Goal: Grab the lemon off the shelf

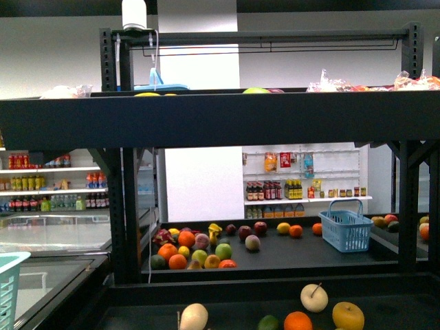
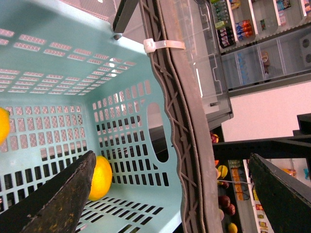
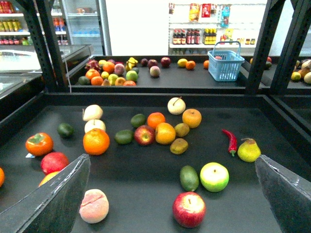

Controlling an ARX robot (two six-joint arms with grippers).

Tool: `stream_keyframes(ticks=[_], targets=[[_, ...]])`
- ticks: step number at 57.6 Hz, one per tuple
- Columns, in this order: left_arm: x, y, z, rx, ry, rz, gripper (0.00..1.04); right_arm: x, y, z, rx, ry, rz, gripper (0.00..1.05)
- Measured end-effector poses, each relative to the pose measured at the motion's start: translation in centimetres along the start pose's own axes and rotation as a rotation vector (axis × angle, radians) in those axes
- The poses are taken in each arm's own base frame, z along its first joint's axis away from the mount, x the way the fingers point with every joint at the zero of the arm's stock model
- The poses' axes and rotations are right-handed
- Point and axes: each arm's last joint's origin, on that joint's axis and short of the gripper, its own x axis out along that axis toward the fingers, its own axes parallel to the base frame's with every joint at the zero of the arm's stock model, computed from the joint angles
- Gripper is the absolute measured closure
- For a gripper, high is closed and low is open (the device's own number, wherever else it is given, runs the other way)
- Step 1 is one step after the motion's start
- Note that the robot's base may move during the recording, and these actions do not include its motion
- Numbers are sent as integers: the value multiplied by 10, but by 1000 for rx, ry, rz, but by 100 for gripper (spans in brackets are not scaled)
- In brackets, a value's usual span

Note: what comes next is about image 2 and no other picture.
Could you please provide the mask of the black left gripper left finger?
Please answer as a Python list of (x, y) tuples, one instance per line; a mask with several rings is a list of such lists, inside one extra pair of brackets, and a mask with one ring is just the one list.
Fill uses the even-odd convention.
[(2, 233), (73, 233), (90, 194), (96, 156), (88, 151), (0, 216)]

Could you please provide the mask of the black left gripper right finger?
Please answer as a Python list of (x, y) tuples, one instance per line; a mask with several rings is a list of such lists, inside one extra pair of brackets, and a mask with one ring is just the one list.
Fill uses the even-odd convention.
[(255, 153), (248, 168), (273, 231), (309, 233), (311, 188)]

